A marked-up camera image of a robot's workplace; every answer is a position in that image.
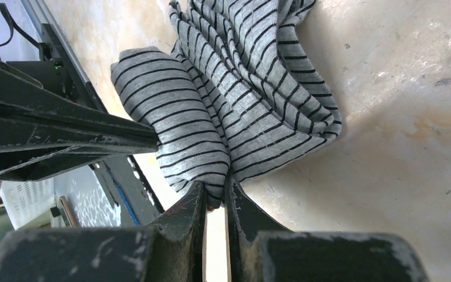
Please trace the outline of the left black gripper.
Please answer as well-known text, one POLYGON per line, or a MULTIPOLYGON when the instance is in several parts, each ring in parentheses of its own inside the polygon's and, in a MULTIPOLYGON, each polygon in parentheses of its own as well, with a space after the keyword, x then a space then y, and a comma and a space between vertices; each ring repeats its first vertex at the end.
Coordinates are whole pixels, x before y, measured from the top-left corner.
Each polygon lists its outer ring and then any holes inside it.
POLYGON ((84 166, 87 158, 155 152, 154 145, 82 142, 82 135, 35 123, 0 118, 0 190, 2 180, 42 180, 84 166))

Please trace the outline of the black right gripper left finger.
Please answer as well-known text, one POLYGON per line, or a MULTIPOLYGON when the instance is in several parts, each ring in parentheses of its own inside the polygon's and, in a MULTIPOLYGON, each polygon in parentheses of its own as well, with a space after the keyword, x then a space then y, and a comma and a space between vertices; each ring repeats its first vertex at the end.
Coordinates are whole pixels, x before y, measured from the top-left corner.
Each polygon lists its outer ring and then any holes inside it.
POLYGON ((29 229, 0 242, 0 281, 203 281, 201 182, 145 226, 29 229))

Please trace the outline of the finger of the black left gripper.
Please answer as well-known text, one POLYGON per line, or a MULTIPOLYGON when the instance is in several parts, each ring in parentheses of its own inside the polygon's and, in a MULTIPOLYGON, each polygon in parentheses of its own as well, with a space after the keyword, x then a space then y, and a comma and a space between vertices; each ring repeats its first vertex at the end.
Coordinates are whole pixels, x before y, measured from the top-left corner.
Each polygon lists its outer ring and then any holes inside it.
POLYGON ((154 145, 153 129, 73 103, 0 61, 0 118, 82 135, 82 142, 154 145))

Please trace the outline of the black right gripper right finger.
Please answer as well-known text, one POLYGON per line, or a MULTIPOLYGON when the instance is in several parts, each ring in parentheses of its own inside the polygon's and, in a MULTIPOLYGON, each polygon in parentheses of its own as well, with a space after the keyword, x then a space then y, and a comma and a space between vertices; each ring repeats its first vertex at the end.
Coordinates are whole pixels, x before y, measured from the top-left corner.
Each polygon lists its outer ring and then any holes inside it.
POLYGON ((428 281, 411 246, 389 233, 296 232, 225 183, 232 281, 428 281))

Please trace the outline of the grey striped underwear orange trim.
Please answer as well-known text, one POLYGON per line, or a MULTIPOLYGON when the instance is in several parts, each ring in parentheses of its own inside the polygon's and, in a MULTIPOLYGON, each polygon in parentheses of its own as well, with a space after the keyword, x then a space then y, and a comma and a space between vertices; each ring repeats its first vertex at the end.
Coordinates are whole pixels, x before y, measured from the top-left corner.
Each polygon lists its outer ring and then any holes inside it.
POLYGON ((332 92, 301 46, 296 26, 314 1, 189 1, 169 5, 171 53, 128 49, 111 66, 127 114, 151 126, 169 186, 194 182, 208 205, 227 175, 245 182, 330 144, 342 130, 332 92))

